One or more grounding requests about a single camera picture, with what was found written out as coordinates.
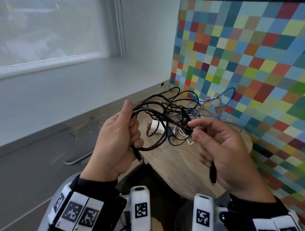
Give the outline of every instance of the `metal handle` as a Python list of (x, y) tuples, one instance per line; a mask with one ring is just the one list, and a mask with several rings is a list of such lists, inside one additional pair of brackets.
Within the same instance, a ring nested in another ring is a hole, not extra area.
[(74, 161), (71, 161), (71, 162), (67, 162), (65, 161), (64, 164), (65, 165), (77, 165), (78, 163), (82, 162), (83, 160), (89, 158), (91, 155), (92, 155), (93, 151), (87, 153), (86, 155), (74, 160)]

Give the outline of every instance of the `multicolored checkered wall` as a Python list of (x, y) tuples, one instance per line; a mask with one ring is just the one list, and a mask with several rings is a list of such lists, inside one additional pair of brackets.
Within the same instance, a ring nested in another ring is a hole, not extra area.
[(170, 82), (203, 100), (236, 88), (223, 116), (305, 223), (305, 3), (182, 0)]

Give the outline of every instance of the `person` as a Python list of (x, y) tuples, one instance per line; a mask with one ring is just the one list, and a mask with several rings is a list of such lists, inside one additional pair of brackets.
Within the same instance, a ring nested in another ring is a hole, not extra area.
[[(144, 145), (139, 121), (136, 116), (131, 118), (132, 113), (133, 105), (126, 100), (122, 110), (105, 121), (91, 159), (74, 180), (75, 191), (101, 201), (119, 195), (117, 179), (130, 168), (134, 159), (130, 146)], [(217, 181), (230, 194), (229, 213), (223, 221), (229, 231), (300, 229), (295, 213), (289, 213), (268, 190), (237, 132), (211, 117), (194, 119), (188, 126), (194, 127), (192, 138), (200, 161), (207, 167), (214, 162)], [(279, 216), (283, 216), (282, 227), (276, 229), (273, 220)]]

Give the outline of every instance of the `table top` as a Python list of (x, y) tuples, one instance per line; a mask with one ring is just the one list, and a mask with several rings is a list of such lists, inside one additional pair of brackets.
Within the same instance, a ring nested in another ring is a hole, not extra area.
[[(164, 96), (169, 98), (175, 94), (175, 92), (168, 92)], [(161, 100), (157, 97), (151, 101), (161, 102)], [(187, 106), (189, 102), (179, 101), (179, 104)], [(152, 119), (145, 112), (138, 114), (138, 120), (144, 147), (149, 147), (160, 138), (161, 134), (154, 134), (152, 137), (146, 136), (147, 125), (152, 122)], [(232, 125), (231, 127), (239, 130), (237, 126)], [(245, 130), (242, 131), (241, 135), (250, 152), (252, 150), (250, 136)], [(145, 163), (149, 163), (176, 193), (187, 199), (193, 200), (196, 193), (217, 198), (225, 192), (220, 184), (211, 185), (209, 169), (199, 161), (195, 144), (189, 145), (184, 142), (180, 146), (172, 146), (168, 141), (165, 141), (160, 147), (152, 151), (142, 151), (141, 154)]]

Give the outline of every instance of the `tangled cable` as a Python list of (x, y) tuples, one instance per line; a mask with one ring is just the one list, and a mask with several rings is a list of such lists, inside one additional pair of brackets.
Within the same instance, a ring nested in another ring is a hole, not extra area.
[[(175, 96), (173, 96), (171, 98), (166, 98), (163, 95), (164, 93), (167, 93), (167, 92), (169, 92), (173, 89), (178, 89), (178, 93)], [(229, 101), (227, 102), (227, 104), (222, 106), (222, 101), (221, 101), (220, 96), (222, 96), (225, 92), (227, 92), (230, 89), (234, 90), (233, 94), (232, 94), (231, 98), (229, 99)], [(190, 99), (190, 98), (177, 99), (177, 97), (184, 92), (192, 93), (193, 98), (192, 99)], [(231, 88), (228, 88), (227, 90), (225, 90), (223, 93), (221, 93), (217, 97), (210, 98), (206, 101), (200, 101), (198, 95), (195, 92), (190, 91), (190, 90), (180, 92), (179, 87), (173, 87), (173, 88), (171, 88), (171, 89), (169, 89), (169, 90), (167, 90), (163, 93), (154, 94), (154, 95), (148, 97), (142, 103), (140, 103), (139, 105), (134, 107), (132, 117), (137, 116), (140, 112), (145, 112), (148, 115), (150, 115), (150, 117), (153, 120), (158, 121), (157, 128), (159, 127), (159, 125), (161, 123), (161, 125), (164, 127), (164, 133), (162, 134), (160, 139), (154, 145), (152, 145), (150, 147), (141, 147), (141, 148), (138, 148), (137, 150), (150, 151), (150, 150), (156, 149), (161, 144), (163, 144), (166, 141), (166, 139), (168, 139), (169, 143), (173, 146), (178, 146), (178, 145), (183, 144), (186, 140), (188, 141), (188, 138), (191, 136), (192, 131), (193, 131), (192, 128), (187, 125), (187, 123), (189, 121), (191, 121), (191, 116), (193, 116), (195, 118), (196, 117), (202, 117), (202, 116), (210, 116), (210, 117), (215, 117), (215, 118), (224, 120), (221, 117), (221, 109), (228, 105), (228, 103), (230, 102), (230, 100), (232, 99), (234, 94), (235, 94), (235, 88), (231, 87)], [(156, 102), (156, 101), (151, 101), (155, 97), (160, 97), (160, 98), (164, 99), (164, 102), (160, 103), (160, 102)], [(203, 108), (203, 105), (207, 102), (211, 102), (211, 101), (216, 100), (216, 99), (218, 99), (220, 101), (220, 106), (214, 108), (216, 116), (213, 116), (210, 111)], [(191, 101), (191, 102), (188, 104), (187, 107), (176, 104), (178, 101), (182, 101), (182, 100), (188, 100), (188, 101)], [(190, 108), (190, 104), (192, 104), (192, 103), (195, 103), (195, 105), (194, 105), (194, 107)], [(149, 105), (160, 106), (162, 108), (162, 112), (154, 110), (152, 108), (149, 108)], [(199, 113), (199, 110), (207, 111), (209, 114), (208, 115), (202, 115), (202, 114)], [(242, 131), (242, 127), (239, 126), (238, 124), (231, 123), (231, 122), (228, 122), (228, 121), (224, 121), (224, 122), (229, 123), (229, 124), (234, 124), (234, 125), (236, 125), (240, 128), (240, 132)], [(178, 139), (177, 136), (175, 135), (175, 133), (172, 131), (171, 127), (174, 127), (174, 129), (176, 127), (178, 127), (179, 128), (179, 133), (184, 138), (183, 139)], [(146, 135), (148, 137), (151, 137), (156, 132), (157, 132), (157, 129), (155, 131), (153, 131), (151, 134), (149, 134), (149, 128), (148, 128), (147, 132), (146, 132)], [(171, 142), (172, 137), (175, 138), (176, 140), (181, 140), (182, 142), (179, 143), (179, 144), (173, 144)]]

